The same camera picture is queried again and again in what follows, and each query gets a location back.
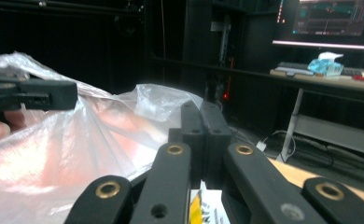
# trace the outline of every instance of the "tissue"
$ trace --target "tissue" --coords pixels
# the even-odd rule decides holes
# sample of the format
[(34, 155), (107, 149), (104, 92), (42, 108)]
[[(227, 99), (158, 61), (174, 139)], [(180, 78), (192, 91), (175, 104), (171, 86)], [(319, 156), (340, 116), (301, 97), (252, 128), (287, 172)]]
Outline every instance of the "tissue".
[(310, 62), (308, 70), (323, 74), (326, 77), (339, 76), (343, 70), (343, 65), (334, 62), (334, 60), (342, 56), (342, 54), (335, 54), (332, 52), (320, 53), (318, 59), (314, 59)]

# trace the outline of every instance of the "monitor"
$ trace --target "monitor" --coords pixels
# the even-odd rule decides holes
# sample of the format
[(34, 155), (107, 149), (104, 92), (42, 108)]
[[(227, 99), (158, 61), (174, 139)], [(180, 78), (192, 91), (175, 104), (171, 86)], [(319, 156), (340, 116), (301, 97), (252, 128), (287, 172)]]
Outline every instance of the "monitor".
[(364, 0), (281, 0), (273, 44), (364, 50)]

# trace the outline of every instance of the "human hand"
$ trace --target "human hand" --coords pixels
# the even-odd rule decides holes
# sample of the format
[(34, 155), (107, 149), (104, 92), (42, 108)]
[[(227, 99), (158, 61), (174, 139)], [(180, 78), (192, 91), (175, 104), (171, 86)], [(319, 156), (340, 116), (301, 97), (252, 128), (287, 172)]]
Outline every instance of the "human hand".
[(20, 111), (7, 111), (5, 112), (5, 118), (9, 125), (0, 121), (0, 139), (10, 135), (12, 131), (25, 127), (24, 115)]

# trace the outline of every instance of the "translucent plastic sheet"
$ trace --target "translucent plastic sheet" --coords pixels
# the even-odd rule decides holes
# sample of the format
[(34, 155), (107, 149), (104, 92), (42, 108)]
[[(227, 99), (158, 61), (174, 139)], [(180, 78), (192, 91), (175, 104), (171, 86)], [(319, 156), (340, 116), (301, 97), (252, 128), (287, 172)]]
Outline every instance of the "translucent plastic sheet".
[[(72, 80), (21, 53), (0, 55), (0, 74), (10, 71)], [(23, 109), (27, 128), (0, 140), (0, 223), (63, 223), (94, 179), (133, 179), (148, 169), (168, 129), (180, 127), (180, 106), (202, 102), (152, 84), (121, 95), (81, 82), (77, 87), (75, 110)]]

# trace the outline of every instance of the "dark floor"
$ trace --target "dark floor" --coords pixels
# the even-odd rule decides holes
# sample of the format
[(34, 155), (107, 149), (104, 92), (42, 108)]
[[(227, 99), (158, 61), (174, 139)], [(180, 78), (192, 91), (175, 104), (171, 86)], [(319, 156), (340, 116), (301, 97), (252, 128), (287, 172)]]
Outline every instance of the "dark floor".
[[(271, 158), (277, 157), (284, 144), (285, 132), (261, 136), (250, 130), (233, 127), (231, 130), (239, 142), (256, 145), (258, 141), (264, 141), (267, 145), (264, 153)], [(293, 156), (287, 160), (287, 164), (364, 190), (364, 155), (358, 155), (347, 148), (331, 146), (302, 135), (294, 135), (294, 139), (296, 146), (294, 147), (291, 141), (289, 150), (291, 153), (295, 148), (295, 151)]]

